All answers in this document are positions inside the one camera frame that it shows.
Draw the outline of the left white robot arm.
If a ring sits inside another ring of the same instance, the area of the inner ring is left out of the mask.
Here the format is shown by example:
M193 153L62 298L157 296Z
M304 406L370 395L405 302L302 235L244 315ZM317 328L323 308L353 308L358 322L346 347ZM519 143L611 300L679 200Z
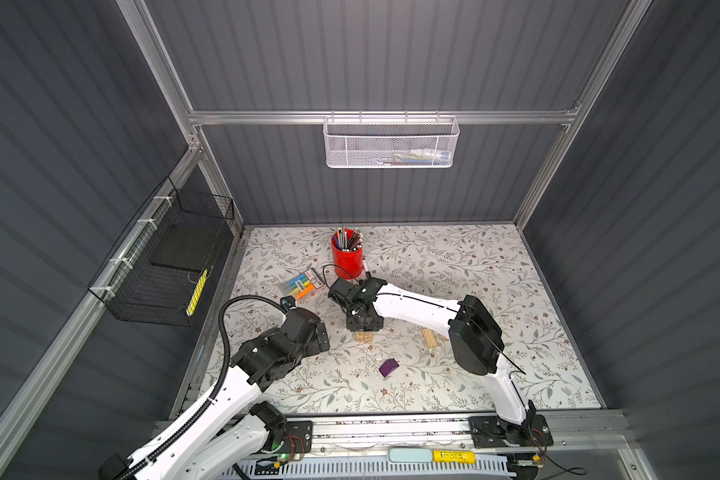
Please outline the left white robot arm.
M201 471L199 454L227 422L257 400L301 361L330 349L324 323L295 307L280 326L225 351L227 369L180 417L127 458L114 454L99 467L100 479L176 479Z

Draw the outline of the markers in white basket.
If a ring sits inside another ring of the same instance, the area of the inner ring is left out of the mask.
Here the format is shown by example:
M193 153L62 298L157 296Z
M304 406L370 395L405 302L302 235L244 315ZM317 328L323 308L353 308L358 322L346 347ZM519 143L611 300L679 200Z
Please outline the markers in white basket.
M452 153L438 149L414 149L392 152L387 156L374 159L379 165L395 167L443 167L452 165Z

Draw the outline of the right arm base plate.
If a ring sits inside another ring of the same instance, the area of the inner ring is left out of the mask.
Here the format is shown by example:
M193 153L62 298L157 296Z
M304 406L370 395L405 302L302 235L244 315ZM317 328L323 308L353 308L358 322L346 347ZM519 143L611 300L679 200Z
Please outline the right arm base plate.
M535 412L519 425L498 416L468 418L469 433L477 448L551 447L554 439L546 418Z

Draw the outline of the purple block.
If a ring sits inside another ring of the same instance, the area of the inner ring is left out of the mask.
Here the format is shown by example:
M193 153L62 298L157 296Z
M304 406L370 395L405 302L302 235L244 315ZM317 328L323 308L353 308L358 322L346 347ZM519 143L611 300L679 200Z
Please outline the purple block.
M400 365L396 359L389 358L382 362L382 364L378 368L378 371L383 378L387 378L399 367L400 367Z

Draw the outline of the yellow marker in basket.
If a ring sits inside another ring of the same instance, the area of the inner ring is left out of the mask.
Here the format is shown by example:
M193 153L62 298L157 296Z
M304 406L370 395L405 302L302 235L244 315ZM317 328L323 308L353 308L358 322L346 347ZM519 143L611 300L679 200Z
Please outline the yellow marker in basket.
M208 274L209 271L207 269L204 269L200 274L197 282L195 283L195 288L185 309L185 314L187 317L192 317L196 312L205 288L205 284L208 279Z

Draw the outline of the red pen cup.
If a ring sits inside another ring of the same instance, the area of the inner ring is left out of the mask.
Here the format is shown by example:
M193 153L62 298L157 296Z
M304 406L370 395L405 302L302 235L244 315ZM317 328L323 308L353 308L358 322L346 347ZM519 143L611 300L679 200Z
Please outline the red pen cup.
M345 280L358 279L364 270L362 246L352 252L340 252L332 246L333 266L335 273Z

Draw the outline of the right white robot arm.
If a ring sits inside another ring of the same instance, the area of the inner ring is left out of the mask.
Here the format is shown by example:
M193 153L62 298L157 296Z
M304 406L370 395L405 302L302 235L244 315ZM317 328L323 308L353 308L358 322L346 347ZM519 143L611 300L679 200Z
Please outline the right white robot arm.
M368 277L336 279L328 298L345 313L350 331L376 332L385 320L397 319L448 338L457 365L480 379L500 422L520 428L534 419L535 406L513 379L522 369L505 354L502 330L477 297L439 299Z

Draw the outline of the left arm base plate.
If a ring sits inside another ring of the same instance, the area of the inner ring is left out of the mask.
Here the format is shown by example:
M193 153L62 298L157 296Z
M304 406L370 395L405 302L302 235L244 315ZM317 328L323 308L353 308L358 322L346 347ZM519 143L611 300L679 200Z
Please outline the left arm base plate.
M308 420L288 420L283 433L276 437L272 452L282 458L310 453L314 435L314 423Z

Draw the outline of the ridged wood block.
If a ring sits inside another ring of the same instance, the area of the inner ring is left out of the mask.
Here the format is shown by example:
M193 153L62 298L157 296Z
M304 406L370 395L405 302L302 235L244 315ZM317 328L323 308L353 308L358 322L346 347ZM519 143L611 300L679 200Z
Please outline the ridged wood block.
M424 339L425 346L428 349L433 349L438 346L438 341L435 333L430 329L423 329L422 336Z

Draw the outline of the pens in cup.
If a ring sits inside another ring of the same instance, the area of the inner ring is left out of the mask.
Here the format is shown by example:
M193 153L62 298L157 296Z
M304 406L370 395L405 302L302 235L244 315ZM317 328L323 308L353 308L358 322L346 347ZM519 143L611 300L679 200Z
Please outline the pens in cup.
M345 227L339 227L332 236L332 246L340 252L352 252L362 246L362 233Z

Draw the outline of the colourful crayon box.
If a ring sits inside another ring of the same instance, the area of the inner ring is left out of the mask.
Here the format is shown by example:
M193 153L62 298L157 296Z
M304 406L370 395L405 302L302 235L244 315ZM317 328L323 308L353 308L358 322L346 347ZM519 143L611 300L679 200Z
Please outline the colourful crayon box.
M321 290L324 286L322 277L313 268L309 268L284 282L281 285L281 292L283 296L292 296L299 300Z

